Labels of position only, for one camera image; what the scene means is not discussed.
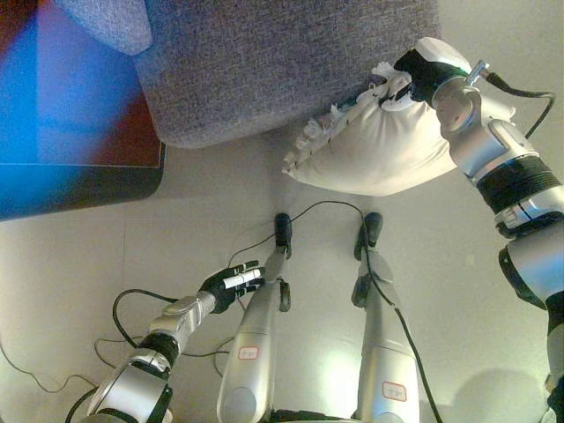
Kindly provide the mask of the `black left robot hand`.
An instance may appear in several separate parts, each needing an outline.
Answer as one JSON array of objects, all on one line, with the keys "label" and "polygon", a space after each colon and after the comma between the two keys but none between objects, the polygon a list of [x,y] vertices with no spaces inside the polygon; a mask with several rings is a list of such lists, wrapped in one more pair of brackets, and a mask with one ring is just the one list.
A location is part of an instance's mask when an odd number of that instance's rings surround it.
[{"label": "black left robot hand", "polygon": [[245,295],[254,292],[265,283],[265,268],[257,260],[228,267],[208,277],[199,288],[214,298],[212,314],[221,314],[231,304]]}]

